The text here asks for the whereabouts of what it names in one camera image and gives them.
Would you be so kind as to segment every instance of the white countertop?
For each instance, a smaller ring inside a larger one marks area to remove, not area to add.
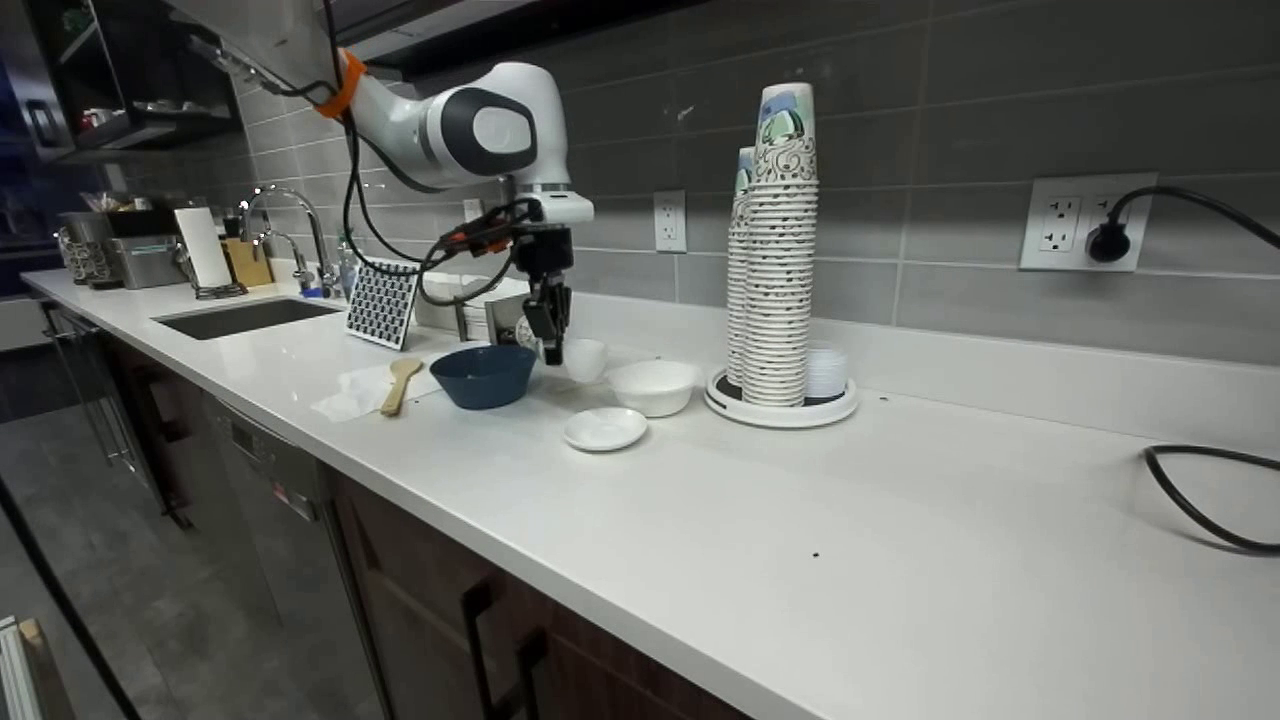
[[[753,717],[1272,720],[1280,708],[1280,564],[1195,544],[1139,473],[1138,432],[994,411],[1004,400],[870,391],[830,432],[753,432],[691,409],[652,425],[637,452],[581,455],[561,425],[602,391],[555,375],[479,416],[434,386],[405,419],[376,409],[327,419],[315,400],[342,375],[392,359],[347,338],[344,317],[200,343],[153,320],[213,308],[188,286],[30,280]],[[581,294],[575,328],[691,347],[697,333],[669,325],[677,313],[707,317]],[[1268,369],[1241,375],[1276,386]]]

